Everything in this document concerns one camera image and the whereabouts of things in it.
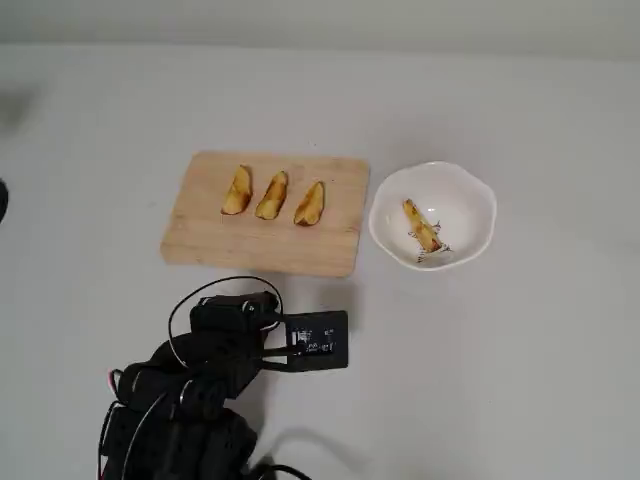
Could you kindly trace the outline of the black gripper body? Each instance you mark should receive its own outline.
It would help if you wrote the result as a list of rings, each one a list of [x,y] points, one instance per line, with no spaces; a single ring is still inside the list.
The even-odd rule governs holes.
[[[191,347],[262,350],[279,325],[279,300],[270,292],[203,297],[191,309]]]

